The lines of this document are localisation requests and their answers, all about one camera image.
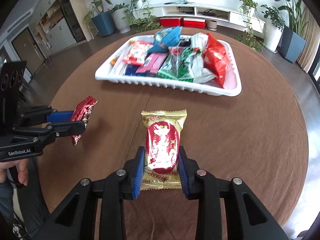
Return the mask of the person's left forearm sleeve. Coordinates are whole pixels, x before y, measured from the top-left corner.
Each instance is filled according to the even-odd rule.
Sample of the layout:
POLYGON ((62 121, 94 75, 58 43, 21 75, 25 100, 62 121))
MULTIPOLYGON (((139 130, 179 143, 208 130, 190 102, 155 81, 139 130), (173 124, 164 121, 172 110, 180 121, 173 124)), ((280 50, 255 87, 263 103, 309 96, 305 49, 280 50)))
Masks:
POLYGON ((9 181, 5 181, 0 185, 0 206, 1 213, 12 228, 14 223, 14 207, 13 207, 13 194, 14 189, 9 181))

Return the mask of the person's left hand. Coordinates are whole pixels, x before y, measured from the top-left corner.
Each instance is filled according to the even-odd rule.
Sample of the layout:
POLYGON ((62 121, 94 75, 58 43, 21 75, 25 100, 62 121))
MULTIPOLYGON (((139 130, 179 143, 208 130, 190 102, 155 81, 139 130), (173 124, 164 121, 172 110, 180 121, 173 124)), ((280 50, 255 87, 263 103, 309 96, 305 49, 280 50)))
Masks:
POLYGON ((27 165, 28 165, 28 159, 21 159, 21 160, 1 163, 0 164, 0 183, 4 183, 7 179, 6 170, 11 167, 16 167, 18 172, 18 175, 17 175, 18 181, 24 186, 27 186, 28 178, 29 178, 27 165))

